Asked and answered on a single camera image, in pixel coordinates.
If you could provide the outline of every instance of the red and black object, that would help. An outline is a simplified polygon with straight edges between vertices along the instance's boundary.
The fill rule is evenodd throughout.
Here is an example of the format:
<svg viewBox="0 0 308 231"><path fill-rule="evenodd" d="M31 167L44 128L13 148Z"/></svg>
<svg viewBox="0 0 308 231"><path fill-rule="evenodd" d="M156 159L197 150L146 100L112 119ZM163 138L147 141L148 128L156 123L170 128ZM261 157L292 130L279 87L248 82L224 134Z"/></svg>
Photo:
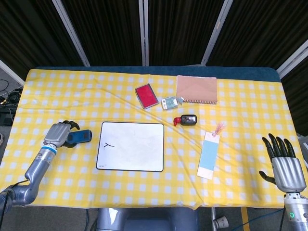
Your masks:
<svg viewBox="0 0 308 231"><path fill-rule="evenodd" d="M137 94L137 98L144 109L147 109L159 103L149 83L136 88L135 91Z"/></svg>
<svg viewBox="0 0 308 231"><path fill-rule="evenodd" d="M181 123L181 125L184 125L184 126L195 125L197 123L197 116L196 115L181 115L181 117L176 117L173 119L174 126L176 126L179 123Z"/></svg>

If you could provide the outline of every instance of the pink tassel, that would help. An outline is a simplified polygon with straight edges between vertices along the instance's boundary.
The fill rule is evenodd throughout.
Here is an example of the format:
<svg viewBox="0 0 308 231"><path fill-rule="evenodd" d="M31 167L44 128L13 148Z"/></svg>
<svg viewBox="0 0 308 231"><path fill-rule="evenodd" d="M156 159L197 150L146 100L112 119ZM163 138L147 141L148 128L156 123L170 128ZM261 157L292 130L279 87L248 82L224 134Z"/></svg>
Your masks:
<svg viewBox="0 0 308 231"><path fill-rule="evenodd" d="M224 123L219 123L217 125L216 130L213 132L213 136L215 137L217 134L219 134L224 128L225 128L225 124Z"/></svg>

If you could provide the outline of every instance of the black curtain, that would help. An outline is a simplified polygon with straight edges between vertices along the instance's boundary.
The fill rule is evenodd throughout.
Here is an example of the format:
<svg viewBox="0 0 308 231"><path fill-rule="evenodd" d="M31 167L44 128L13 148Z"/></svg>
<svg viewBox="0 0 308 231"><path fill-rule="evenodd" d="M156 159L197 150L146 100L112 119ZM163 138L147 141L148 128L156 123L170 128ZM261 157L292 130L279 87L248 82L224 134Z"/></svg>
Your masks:
<svg viewBox="0 0 308 231"><path fill-rule="evenodd" d="M277 69L308 39L308 1L234 0L207 66Z"/></svg>
<svg viewBox="0 0 308 231"><path fill-rule="evenodd" d="M0 59L22 79L36 66L81 66L51 0L0 0Z"/></svg>
<svg viewBox="0 0 308 231"><path fill-rule="evenodd" d="M223 0L149 0L150 65L200 64Z"/></svg>
<svg viewBox="0 0 308 231"><path fill-rule="evenodd" d="M282 78L297 133L308 135L308 57Z"/></svg>
<svg viewBox="0 0 308 231"><path fill-rule="evenodd" d="M138 0L62 0L91 66L142 65Z"/></svg>

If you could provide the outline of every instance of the bookmark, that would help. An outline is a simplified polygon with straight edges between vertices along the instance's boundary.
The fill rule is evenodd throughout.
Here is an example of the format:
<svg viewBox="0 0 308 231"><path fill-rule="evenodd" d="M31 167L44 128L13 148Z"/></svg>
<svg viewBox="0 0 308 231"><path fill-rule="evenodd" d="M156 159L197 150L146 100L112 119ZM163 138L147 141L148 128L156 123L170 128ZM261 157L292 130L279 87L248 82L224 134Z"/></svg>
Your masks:
<svg viewBox="0 0 308 231"><path fill-rule="evenodd" d="M205 133L197 176L209 180L213 178L220 139L218 133L223 129L224 124L220 123L213 133L208 131Z"/></svg>

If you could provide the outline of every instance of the gray floor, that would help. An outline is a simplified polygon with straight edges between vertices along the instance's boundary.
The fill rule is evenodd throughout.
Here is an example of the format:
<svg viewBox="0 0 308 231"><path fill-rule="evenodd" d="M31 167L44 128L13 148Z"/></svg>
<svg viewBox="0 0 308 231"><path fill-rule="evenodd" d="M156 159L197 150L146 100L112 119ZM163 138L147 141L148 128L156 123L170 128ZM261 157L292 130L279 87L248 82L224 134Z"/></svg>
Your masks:
<svg viewBox="0 0 308 231"><path fill-rule="evenodd" d="M9 81L10 85L8 91L11 91L19 84L7 76L0 70L0 79L5 78ZM5 136L4 144L0 147L0 160L3 157L3 153L6 147L7 139L9 137L11 128L0 127L0 133ZM201 231L212 230L211 223L211 211L210 208L199 208L199 226ZM253 209L248 208L248 218L254 219L258 216L262 216L267 213L271 213L275 210L272 209ZM218 217L226 216L229 221L229 228L223 229L230 231L242 224L241 208L217 208L216 215ZM90 226L97 216L97 209L89 210L89 226L87 230L90 230ZM251 231L277 231L279 230L279 224L281 220L282 212L275 213L271 216L266 216L261 219L252 221L250 223ZM6 231L82 231L86 224L86 210L78 208L63 208L63 207L13 207L11 211L4 216L2 230ZM287 222L284 222L283 231L290 230Z"/></svg>

